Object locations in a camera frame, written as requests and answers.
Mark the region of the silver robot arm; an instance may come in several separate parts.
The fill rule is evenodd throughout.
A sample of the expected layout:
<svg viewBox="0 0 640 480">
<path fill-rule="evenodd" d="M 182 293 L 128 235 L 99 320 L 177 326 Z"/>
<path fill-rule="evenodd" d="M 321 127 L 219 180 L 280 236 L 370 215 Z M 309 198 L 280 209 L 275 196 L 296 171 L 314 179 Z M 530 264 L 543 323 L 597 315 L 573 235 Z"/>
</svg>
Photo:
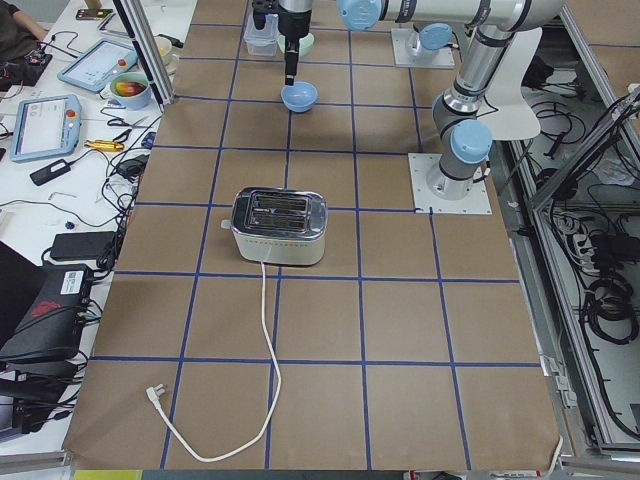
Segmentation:
<svg viewBox="0 0 640 480">
<path fill-rule="evenodd" d="M 515 35 L 553 19 L 562 1 L 338 1 L 352 30 L 379 21 L 459 22 L 473 29 L 469 49 L 453 85 L 437 97 L 432 115 L 442 141 L 439 163 L 427 174 L 429 189 L 446 200 L 467 195 L 474 173 L 493 142 L 477 120 L 480 101 Z"/>
<path fill-rule="evenodd" d="M 414 22 L 413 30 L 416 35 L 413 48 L 418 55 L 449 47 L 453 38 L 449 23 Z"/>
</svg>

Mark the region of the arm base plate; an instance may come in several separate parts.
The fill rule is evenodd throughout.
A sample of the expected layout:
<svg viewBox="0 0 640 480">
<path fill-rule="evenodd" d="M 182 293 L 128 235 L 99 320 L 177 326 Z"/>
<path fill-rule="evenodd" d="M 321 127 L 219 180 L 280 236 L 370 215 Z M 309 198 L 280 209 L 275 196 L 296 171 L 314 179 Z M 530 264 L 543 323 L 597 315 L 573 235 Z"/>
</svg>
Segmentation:
<svg viewBox="0 0 640 480">
<path fill-rule="evenodd" d="M 419 33 L 413 28 L 392 29 L 391 43 L 397 67 L 453 69 L 455 66 L 450 47 L 443 46 L 438 50 L 426 49 L 419 38 Z"/>
<path fill-rule="evenodd" d="M 410 153 L 409 172 L 414 210 L 424 214 L 491 215 L 483 172 L 452 180 L 440 170 L 440 154 Z"/>
</svg>

